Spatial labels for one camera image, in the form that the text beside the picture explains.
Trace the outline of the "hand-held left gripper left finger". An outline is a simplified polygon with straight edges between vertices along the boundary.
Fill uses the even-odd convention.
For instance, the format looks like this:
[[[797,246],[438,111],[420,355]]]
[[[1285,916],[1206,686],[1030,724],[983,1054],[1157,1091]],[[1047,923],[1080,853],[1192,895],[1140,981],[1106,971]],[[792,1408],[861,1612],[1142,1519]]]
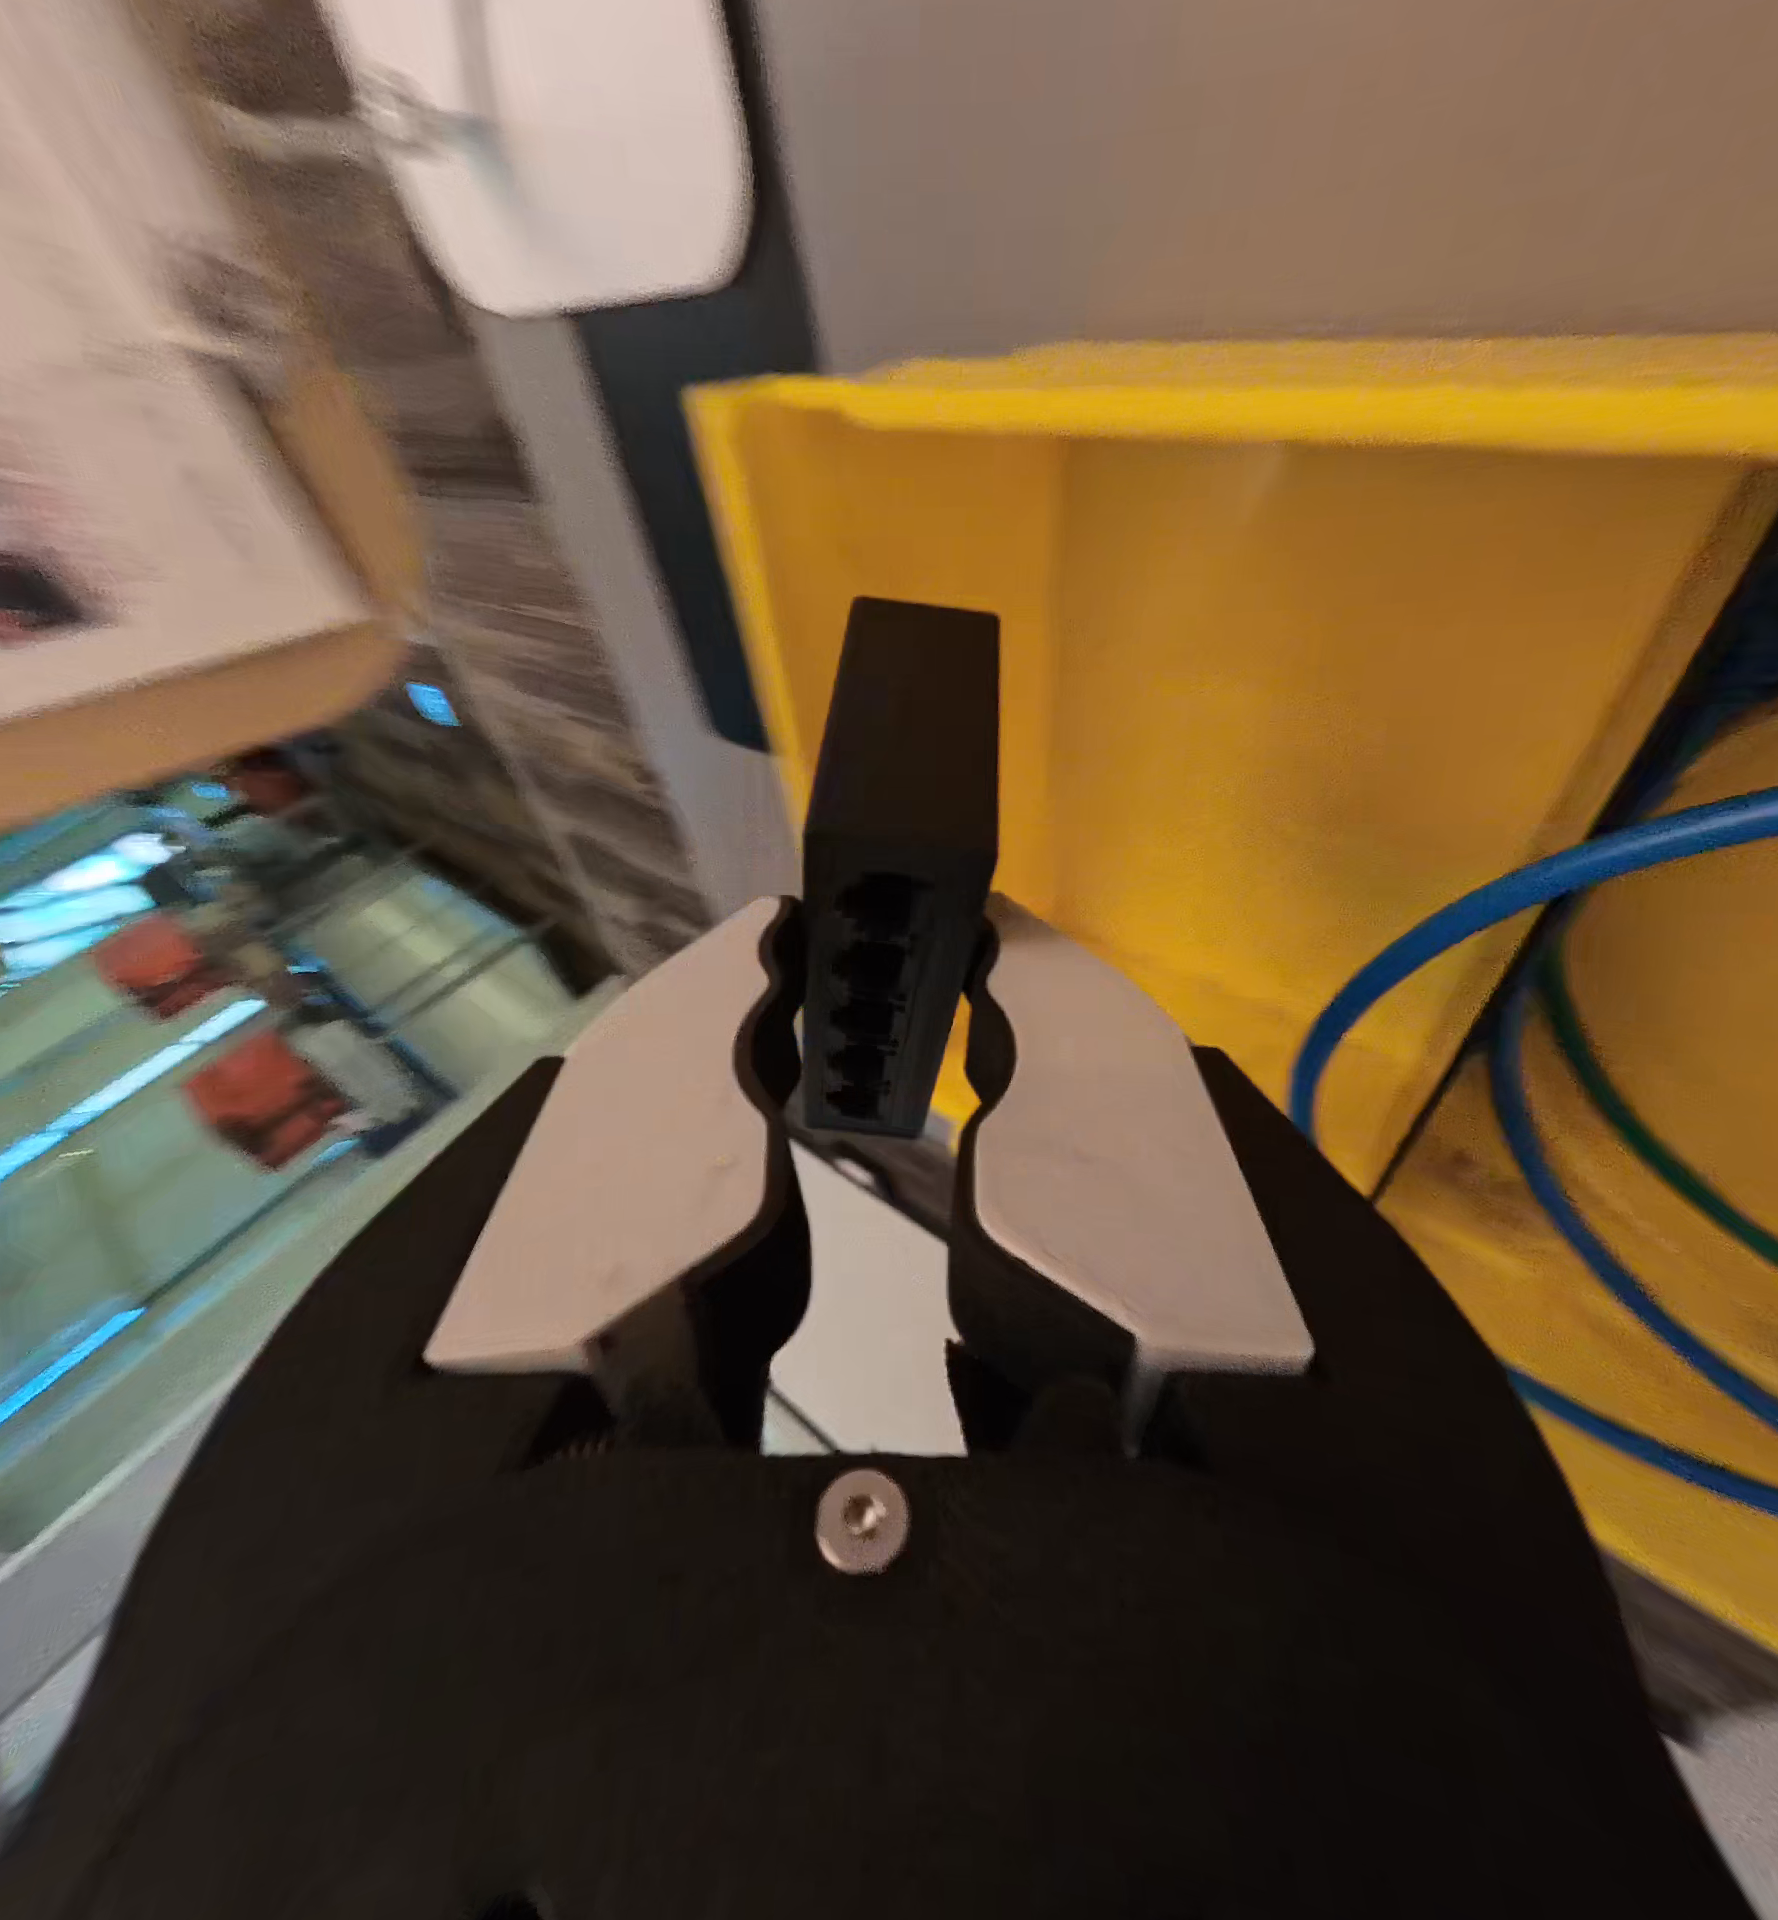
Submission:
[[[799,899],[760,898],[566,1048],[426,1339],[431,1371],[581,1380],[629,1440],[761,1453],[811,1287],[784,1117],[803,981]]]

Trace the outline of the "red case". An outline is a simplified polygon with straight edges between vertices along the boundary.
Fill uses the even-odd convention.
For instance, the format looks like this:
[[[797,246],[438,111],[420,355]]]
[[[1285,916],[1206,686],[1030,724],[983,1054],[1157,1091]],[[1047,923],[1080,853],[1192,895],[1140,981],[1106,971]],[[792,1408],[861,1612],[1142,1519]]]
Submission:
[[[348,1098],[283,1032],[261,1030],[204,1060],[181,1081],[204,1128],[263,1171],[281,1171],[325,1141]]]
[[[98,979],[154,1021],[173,1021],[223,996],[230,971],[166,913],[148,913],[121,924],[87,949]]]

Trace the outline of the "yellow plastic bin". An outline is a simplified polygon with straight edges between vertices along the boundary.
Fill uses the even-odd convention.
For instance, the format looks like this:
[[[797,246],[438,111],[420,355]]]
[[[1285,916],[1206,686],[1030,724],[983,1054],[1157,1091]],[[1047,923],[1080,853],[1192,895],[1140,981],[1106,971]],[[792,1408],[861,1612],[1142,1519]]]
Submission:
[[[1062,347],[684,413],[797,818],[857,597],[1002,629],[998,889],[1284,1103],[1345,981],[1778,788],[1778,334]],[[1778,1657],[1778,837],[1458,936],[1318,1139],[1599,1548]]]

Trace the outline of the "printed instruction sheet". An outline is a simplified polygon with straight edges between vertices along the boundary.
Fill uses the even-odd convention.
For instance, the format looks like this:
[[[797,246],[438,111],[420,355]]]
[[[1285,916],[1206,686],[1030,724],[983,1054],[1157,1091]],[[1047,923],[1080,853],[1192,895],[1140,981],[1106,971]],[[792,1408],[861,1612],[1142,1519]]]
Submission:
[[[290,337],[125,8],[0,4],[0,724],[358,618]]]

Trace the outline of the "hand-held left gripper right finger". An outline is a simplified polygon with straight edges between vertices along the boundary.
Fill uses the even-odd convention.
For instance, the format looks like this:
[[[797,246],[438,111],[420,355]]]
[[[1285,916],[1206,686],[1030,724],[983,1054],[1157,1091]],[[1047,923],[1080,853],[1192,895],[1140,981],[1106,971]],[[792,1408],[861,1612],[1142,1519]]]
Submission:
[[[1021,1404],[1099,1389],[1140,1447],[1178,1380],[1301,1380],[1314,1341],[1183,1029],[1016,899],[969,984],[947,1301]]]

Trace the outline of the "black network switch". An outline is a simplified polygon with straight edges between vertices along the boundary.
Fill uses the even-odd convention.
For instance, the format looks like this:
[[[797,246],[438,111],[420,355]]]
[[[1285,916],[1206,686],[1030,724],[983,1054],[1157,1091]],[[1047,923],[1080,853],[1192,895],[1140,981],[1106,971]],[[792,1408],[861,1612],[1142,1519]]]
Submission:
[[[803,837],[803,1120],[922,1135],[998,866],[1000,621],[857,597]]]

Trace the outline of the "glass partition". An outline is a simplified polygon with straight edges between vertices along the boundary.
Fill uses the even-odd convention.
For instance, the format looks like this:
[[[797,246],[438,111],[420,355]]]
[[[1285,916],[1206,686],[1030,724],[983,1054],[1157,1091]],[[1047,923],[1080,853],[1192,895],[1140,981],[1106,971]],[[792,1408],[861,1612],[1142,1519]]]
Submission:
[[[387,781],[341,740],[0,834],[0,1465],[204,1280],[314,1227],[564,1023],[596,974],[548,880],[496,781]],[[231,979],[173,1021],[87,961],[157,911]],[[181,1098],[269,1029],[349,1105],[281,1171]]]

